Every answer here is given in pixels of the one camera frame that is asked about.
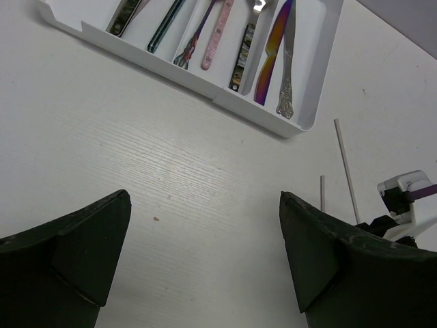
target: wood grain surface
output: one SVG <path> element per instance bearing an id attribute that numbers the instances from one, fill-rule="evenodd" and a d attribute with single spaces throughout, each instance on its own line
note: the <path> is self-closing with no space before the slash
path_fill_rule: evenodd
<path id="1" fill-rule="evenodd" d="M 354 223 L 334 118 L 363 221 L 386 213 L 379 182 L 437 182 L 435 59 L 353 0 L 317 124 L 291 140 L 48 26 L 30 0 L 0 1 L 0 43 L 0 237 L 131 194 L 99 328 L 306 327 L 279 197 L 319 207 L 324 174 L 326 212 Z"/>

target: black mechanical part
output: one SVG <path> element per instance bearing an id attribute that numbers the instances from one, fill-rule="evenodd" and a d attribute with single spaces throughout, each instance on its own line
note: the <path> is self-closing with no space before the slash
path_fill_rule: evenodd
<path id="1" fill-rule="evenodd" d="M 382 201 L 390 212 L 401 215 L 410 210 L 410 204 L 413 202 L 408 200 L 408 192 L 403 192 L 399 188 L 388 189 L 382 195 Z"/>
<path id="2" fill-rule="evenodd" d="M 282 193 L 280 219 L 310 328 L 437 327 L 437 253 L 394 243 Z"/>
<path id="3" fill-rule="evenodd" d="M 129 194 L 118 191 L 0 239 L 0 327 L 94 327 L 129 219 Z"/>

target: white plastic stick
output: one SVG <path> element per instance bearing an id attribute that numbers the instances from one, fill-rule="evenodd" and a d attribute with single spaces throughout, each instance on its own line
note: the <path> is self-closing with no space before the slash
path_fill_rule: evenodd
<path id="1" fill-rule="evenodd" d="M 349 192 L 350 192 L 350 197 L 352 198 L 352 206 L 354 207 L 356 224 L 360 224 L 361 220 L 360 220 L 360 216 L 358 214 L 358 207 L 356 205 L 354 187 L 352 186 L 352 179 L 350 177 L 348 159 L 346 158 L 346 151 L 344 149 L 343 136 L 341 135 L 340 121 L 338 118 L 336 118 L 334 120 L 334 124 L 335 124 L 335 130 L 337 131 L 337 138 L 339 139 L 340 152 L 341 152 L 341 157 L 343 158 L 343 165 L 344 165 L 344 169 L 346 171 L 346 178 L 348 179 Z"/>
<path id="2" fill-rule="evenodd" d="M 325 213 L 325 176 L 320 176 L 320 210 Z"/>

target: ornate silver knife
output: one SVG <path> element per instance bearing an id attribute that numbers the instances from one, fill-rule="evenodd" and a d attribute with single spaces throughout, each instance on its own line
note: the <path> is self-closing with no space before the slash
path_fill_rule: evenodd
<path id="1" fill-rule="evenodd" d="M 294 52 L 294 36 L 296 35 L 296 0 L 288 16 L 287 26 L 284 33 L 284 71 L 282 75 L 281 91 L 279 92 L 279 104 L 276 112 L 288 120 L 292 118 L 293 111 L 293 87 L 292 87 L 292 62 Z"/>

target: white robot part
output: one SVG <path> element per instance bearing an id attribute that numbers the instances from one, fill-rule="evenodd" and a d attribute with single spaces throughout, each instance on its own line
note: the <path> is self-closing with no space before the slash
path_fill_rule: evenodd
<path id="1" fill-rule="evenodd" d="M 433 184 L 422 171 L 414 171 L 402 174 L 382 182 L 378 185 L 378 191 L 384 199 L 387 192 L 413 192 L 432 186 Z M 400 204 L 396 211 L 393 211 L 393 204 L 390 214 L 399 225 L 387 230 L 385 239 L 398 241 L 405 236 L 416 238 L 426 229 L 437 223 L 437 194 L 427 195 L 412 201 L 410 204 Z"/>

